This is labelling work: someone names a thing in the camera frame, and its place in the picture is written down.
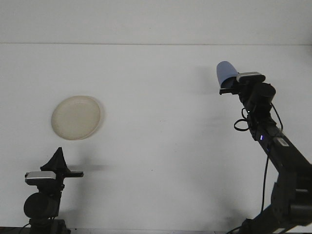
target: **paper plate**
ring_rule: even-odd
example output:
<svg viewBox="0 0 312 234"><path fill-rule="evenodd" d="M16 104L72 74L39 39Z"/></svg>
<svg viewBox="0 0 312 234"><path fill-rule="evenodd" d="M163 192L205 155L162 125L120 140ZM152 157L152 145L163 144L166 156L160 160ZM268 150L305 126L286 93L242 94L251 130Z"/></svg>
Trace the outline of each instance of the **paper plate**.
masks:
<svg viewBox="0 0 312 234"><path fill-rule="evenodd" d="M88 96L74 96L62 101L52 114L54 132L67 140L90 136L100 122L100 107Z"/></svg>

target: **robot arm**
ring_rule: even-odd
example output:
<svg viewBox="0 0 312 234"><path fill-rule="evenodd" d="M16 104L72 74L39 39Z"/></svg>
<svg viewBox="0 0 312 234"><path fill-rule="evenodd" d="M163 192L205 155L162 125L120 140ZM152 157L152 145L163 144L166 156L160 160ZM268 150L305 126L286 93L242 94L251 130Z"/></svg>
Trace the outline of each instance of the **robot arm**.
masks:
<svg viewBox="0 0 312 234"><path fill-rule="evenodd" d="M229 62L217 66L220 94L238 94L248 115L245 121L278 171L271 204L254 219L246 219L239 234L279 234L312 222L312 166L277 128L271 118L275 89L260 73L238 73Z"/></svg>

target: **white backdrop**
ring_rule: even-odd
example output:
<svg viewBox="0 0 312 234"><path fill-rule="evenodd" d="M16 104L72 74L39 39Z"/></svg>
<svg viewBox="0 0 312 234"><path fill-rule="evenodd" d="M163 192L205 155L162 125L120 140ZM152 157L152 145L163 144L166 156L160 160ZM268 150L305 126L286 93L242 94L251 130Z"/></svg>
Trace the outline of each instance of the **white backdrop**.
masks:
<svg viewBox="0 0 312 234"><path fill-rule="evenodd" d="M310 0L0 0L0 42L312 44Z"/></svg>
<svg viewBox="0 0 312 234"><path fill-rule="evenodd" d="M24 173L59 146L69 168L85 172L65 180L69 227L228 230L255 217L266 156L233 129L242 106L218 94L223 60L266 75L286 135L312 162L311 46L0 45L0 224L27 223L23 204L37 190ZM73 95L105 110L85 140L50 125ZM266 204L275 179L270 165Z"/></svg>

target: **black cable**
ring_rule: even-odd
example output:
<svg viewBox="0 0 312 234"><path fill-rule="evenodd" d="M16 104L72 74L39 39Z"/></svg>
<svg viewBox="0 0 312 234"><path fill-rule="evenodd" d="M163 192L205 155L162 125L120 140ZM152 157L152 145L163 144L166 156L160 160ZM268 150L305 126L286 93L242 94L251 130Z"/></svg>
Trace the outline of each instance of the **black cable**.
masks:
<svg viewBox="0 0 312 234"><path fill-rule="evenodd" d="M267 180L268 165L269 165L269 156L267 156L267 161L265 163L265 169L264 169L263 188L262 188L262 205L261 205L261 212L260 213L263 212L263 208L264 208L265 184L266 184L266 180Z"/></svg>
<svg viewBox="0 0 312 234"><path fill-rule="evenodd" d="M277 118L278 118L278 121L281 125L281 131L283 131L283 123L282 123L282 120L281 118L279 117L279 114L275 108L275 106L273 105L273 103L271 103L276 115L277 115ZM263 212L263 209L264 209L264 195L265 195L265 184L266 184L266 179L267 179L267 171L268 171L268 164L269 164L269 156L267 156L267 161L266 161L266 164L265 164L265 170L264 170L264 178L263 178L263 187L262 187L262 205L261 205L261 213Z"/></svg>
<svg viewBox="0 0 312 234"><path fill-rule="evenodd" d="M233 228L232 230L228 231L228 232L225 233L225 234L232 234L234 231L236 231L236 230L238 230L238 229L240 229L240 228L241 228L241 226L239 226L239 227L237 227L237 228Z"/></svg>
<svg viewBox="0 0 312 234"><path fill-rule="evenodd" d="M282 130L283 130L283 123L282 123L282 121L281 121L281 118L279 117L279 114L278 114L278 112L277 112L275 106L273 105L273 103L271 103L271 105L272 105L272 107L273 107L273 109L274 109L274 111L275 111L275 113L276 113L276 115L277 115L277 117L278 117L278 121L279 121L279 123L280 123L280 125L281 125L281 131L282 131Z"/></svg>
<svg viewBox="0 0 312 234"><path fill-rule="evenodd" d="M24 225L21 229L20 229L20 231L19 231L19 234L21 234L21 231L26 227L26 226L28 226L30 223L27 223L26 225Z"/></svg>

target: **white table surface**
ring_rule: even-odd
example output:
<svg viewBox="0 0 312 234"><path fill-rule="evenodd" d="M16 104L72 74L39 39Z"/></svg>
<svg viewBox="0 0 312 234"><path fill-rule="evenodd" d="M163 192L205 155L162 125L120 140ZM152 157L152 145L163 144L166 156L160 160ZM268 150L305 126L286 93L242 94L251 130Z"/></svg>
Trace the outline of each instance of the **white table surface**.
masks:
<svg viewBox="0 0 312 234"><path fill-rule="evenodd" d="M37 190L24 174L59 146L85 172L65 180L68 227L229 230L255 217L266 156L233 129L242 105L218 94L223 60L266 75L286 135L312 161L311 46L1 44L0 224L28 222L23 204ZM67 141L50 120L74 95L95 97L104 118L93 136ZM275 180L270 165L266 204Z"/></svg>

